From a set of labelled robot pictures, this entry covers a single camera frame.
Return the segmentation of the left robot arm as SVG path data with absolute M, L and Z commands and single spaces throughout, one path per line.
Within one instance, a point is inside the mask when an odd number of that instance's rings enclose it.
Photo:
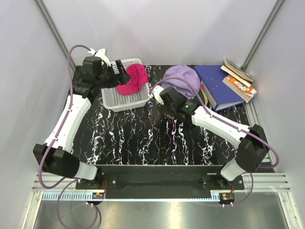
M 39 176 L 43 172 L 65 178 L 86 179 L 93 189 L 99 188 L 103 177 L 96 166 L 81 162 L 72 155 L 72 145 L 79 126 L 102 89 L 124 85 L 129 80 L 123 61 L 106 64 L 96 56 L 88 56 L 78 66 L 72 78 L 64 110 L 49 137 L 43 144 L 36 144 L 33 154 L 40 165 Z

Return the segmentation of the beige baseball cap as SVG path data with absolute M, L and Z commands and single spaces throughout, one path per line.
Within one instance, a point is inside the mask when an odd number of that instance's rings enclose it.
M 202 93 L 203 98 L 204 98 L 204 105 L 207 105 L 208 104 L 208 98 L 207 98 L 207 95 L 206 95 L 206 93 L 204 91 L 204 86 L 201 84 L 200 88 L 201 88 L 201 93 Z

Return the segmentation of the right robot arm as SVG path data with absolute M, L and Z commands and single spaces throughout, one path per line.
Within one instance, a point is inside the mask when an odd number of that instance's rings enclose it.
M 237 155 L 216 177 L 222 189 L 229 188 L 239 175 L 255 172 L 269 152 L 264 130 L 259 125 L 249 127 L 233 122 L 208 109 L 200 97 L 188 99 L 172 87 L 157 86 L 152 94 L 165 115 L 211 131 L 237 149 Z

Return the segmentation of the lavender baseball cap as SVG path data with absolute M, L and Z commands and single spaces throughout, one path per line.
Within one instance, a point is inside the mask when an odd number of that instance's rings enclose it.
M 173 87 L 188 99 L 193 99 L 200 90 L 200 80 L 196 71 L 187 65 L 170 67 L 164 74 L 161 87 Z

